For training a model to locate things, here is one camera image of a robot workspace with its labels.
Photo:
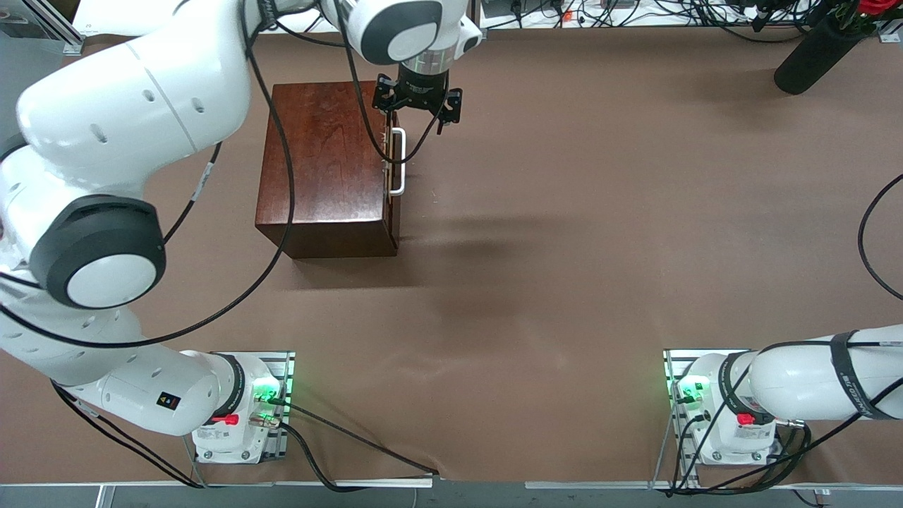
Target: red rose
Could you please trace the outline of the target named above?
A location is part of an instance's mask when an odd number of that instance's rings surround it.
[[[900,0],[860,0],[856,12],[869,16],[880,16],[900,3]]]

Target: wooden cabinet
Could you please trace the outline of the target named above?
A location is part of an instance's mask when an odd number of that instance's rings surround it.
[[[396,153],[397,118],[369,105],[375,83],[361,83],[368,121],[383,149]],[[372,146],[358,110],[354,85],[284,84],[273,101],[292,155],[295,211],[285,253],[293,259],[394,256],[398,250],[400,198],[397,171]],[[266,130],[255,225],[273,243],[288,220],[288,178],[272,117]]]

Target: brown tabletop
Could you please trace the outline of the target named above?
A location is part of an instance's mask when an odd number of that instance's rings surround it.
[[[281,36],[256,49],[270,84],[349,78],[341,50]],[[855,244],[903,160],[903,53],[866,42],[791,98],[770,81],[791,50],[717,29],[493,33],[451,71],[461,123],[408,166],[397,258],[283,259],[243,305],[170,345],[295,350],[297,400],[446,478],[647,480],[668,414],[663,348],[903,319]],[[413,133],[427,120],[401,115]],[[256,94],[167,246],[163,282],[135,305],[145,334],[218,310],[272,256],[254,228],[266,121]],[[207,156],[149,183],[164,228]],[[867,238],[897,286],[901,198]],[[5,354],[0,386],[0,482],[165,479]],[[416,474],[300,427],[335,478]],[[187,470],[178,438],[135,433]],[[896,424],[861,423],[798,479],[903,484],[901,455]],[[312,478],[293,444],[282,463],[204,469],[215,482]]]

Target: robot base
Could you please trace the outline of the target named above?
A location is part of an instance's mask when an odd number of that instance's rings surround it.
[[[697,416],[703,417],[703,421],[691,427],[694,444],[691,453],[699,448],[711,426],[712,431],[700,449],[699,460],[703,464],[765,466],[768,455],[776,453],[780,447],[773,421],[765,425],[741,425],[738,415],[728,407],[712,421],[724,401],[719,387],[719,370],[725,360],[726,356],[722,354],[705,354],[693,362],[684,377],[674,385],[676,400],[685,397],[694,399],[682,405],[686,415],[682,423]]]
[[[232,414],[238,416],[237,425],[217,421],[191,433],[198,462],[207,464],[257,464],[265,459],[265,451],[273,430],[250,425],[251,417],[273,417],[281,414],[281,408],[261,401],[266,396],[283,396],[283,384],[273,375],[260,358],[272,358],[272,353],[229,353],[235,357],[245,372],[245,386],[241,401]],[[281,353],[288,362],[287,353]]]

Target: drawer handle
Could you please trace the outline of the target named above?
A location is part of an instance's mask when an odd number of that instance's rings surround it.
[[[407,133],[401,127],[392,127],[392,134],[398,134],[401,137],[401,158],[402,160],[407,157]],[[397,189],[390,189],[390,196],[400,196],[405,193],[405,166],[406,163],[401,163],[401,185]]]

